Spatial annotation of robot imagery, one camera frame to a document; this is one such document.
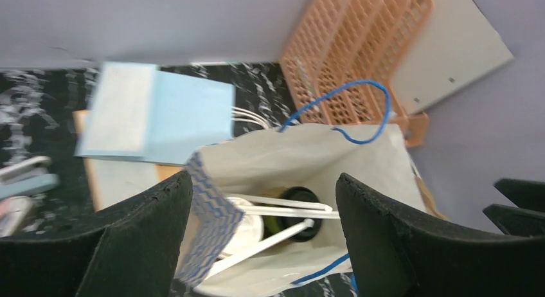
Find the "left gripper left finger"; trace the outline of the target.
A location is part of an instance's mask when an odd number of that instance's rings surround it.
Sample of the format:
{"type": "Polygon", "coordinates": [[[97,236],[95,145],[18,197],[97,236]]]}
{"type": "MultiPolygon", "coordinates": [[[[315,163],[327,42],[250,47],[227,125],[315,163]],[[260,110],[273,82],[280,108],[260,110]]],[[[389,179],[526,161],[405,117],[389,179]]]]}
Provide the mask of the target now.
{"type": "Polygon", "coordinates": [[[180,171],[106,209],[1,239],[2,296],[168,296],[192,203],[180,171]]]}

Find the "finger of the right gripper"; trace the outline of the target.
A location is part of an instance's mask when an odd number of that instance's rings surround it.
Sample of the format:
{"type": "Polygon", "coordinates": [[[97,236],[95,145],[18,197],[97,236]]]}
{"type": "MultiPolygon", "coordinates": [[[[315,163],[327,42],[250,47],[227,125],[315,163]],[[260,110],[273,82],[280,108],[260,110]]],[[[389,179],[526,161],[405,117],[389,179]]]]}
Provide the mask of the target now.
{"type": "Polygon", "coordinates": [[[494,187],[517,207],[544,213],[544,182],[503,178],[494,187]]]}
{"type": "Polygon", "coordinates": [[[544,213],[542,212],[491,204],[483,210],[483,213],[505,235],[544,236],[544,213]]]}

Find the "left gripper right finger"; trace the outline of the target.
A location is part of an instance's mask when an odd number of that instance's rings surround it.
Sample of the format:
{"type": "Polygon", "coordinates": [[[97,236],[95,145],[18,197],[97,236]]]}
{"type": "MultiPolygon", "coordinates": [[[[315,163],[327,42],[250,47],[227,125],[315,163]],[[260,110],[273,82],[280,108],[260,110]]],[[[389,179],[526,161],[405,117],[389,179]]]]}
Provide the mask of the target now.
{"type": "Polygon", "coordinates": [[[544,236],[460,226],[345,173],[335,194],[359,296],[544,295],[544,236]]]}

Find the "white straw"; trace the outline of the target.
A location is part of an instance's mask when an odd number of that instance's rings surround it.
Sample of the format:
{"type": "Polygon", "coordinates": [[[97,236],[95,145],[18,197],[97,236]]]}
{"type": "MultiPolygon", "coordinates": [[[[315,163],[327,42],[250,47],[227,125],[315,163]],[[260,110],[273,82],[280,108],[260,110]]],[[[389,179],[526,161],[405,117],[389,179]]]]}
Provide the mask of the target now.
{"type": "Polygon", "coordinates": [[[243,212],[250,215],[264,215],[275,217],[299,217],[306,219],[340,219],[337,211],[319,211],[297,208],[280,208],[266,206],[240,206],[243,212]]]}
{"type": "Polygon", "coordinates": [[[252,195],[231,194],[227,196],[228,199],[243,199],[251,203],[269,204],[275,206],[288,206],[293,208],[302,208],[308,210],[319,210],[325,212],[332,212],[333,208],[327,204],[320,202],[305,202],[305,201],[293,201],[288,199],[279,199],[274,197],[259,197],[252,195]]]}
{"type": "Polygon", "coordinates": [[[234,265],[237,265],[241,263],[242,261],[251,258],[252,256],[272,247],[280,242],[283,242],[298,233],[301,233],[302,231],[305,231],[307,228],[311,228],[314,226],[314,220],[312,219],[305,219],[302,222],[295,224],[285,230],[280,231],[277,234],[274,234],[273,236],[269,238],[265,238],[259,242],[256,243],[255,246],[249,247],[245,249],[242,252],[235,253],[234,255],[231,255],[221,261],[218,261],[213,264],[212,268],[208,272],[207,276],[204,278],[205,280],[211,278],[212,276],[215,276],[226,269],[233,267],[234,265]]]}

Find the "white cup lid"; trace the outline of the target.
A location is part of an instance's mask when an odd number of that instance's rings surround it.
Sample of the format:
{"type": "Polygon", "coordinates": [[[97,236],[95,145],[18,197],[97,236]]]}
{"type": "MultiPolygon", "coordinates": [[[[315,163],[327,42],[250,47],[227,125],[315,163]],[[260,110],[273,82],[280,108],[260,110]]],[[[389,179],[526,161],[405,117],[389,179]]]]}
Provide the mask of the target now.
{"type": "Polygon", "coordinates": [[[264,236],[264,220],[261,215],[244,215],[234,235],[226,244],[218,259],[225,259],[253,247],[264,236]]]}

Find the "blue checkered paper bag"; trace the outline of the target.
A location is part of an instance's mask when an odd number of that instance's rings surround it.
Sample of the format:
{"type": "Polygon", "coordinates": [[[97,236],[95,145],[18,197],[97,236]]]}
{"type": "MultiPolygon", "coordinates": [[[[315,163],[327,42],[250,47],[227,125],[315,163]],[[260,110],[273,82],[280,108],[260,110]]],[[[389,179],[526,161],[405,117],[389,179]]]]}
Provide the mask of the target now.
{"type": "MultiPolygon", "coordinates": [[[[313,227],[205,280],[249,215],[240,206],[293,208],[228,195],[322,203],[337,211],[335,184],[347,173],[417,210],[439,214],[433,197],[422,191],[400,127],[387,119],[378,125],[285,123],[200,148],[184,169],[193,197],[174,276],[212,296],[272,296],[352,269],[340,219],[312,219],[313,227]]],[[[261,216],[263,239],[306,219],[261,216]]]]}

